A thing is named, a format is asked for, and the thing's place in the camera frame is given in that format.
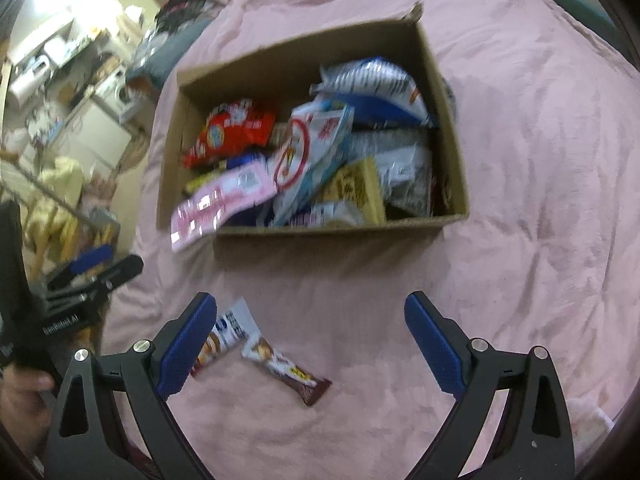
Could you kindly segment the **person's left hand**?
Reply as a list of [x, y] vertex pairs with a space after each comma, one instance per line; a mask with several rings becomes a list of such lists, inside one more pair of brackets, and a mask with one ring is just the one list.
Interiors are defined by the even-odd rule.
[[41, 393], [55, 383], [42, 370], [11, 364], [1, 382], [1, 422], [17, 447], [28, 457], [38, 454], [51, 425], [52, 412]]

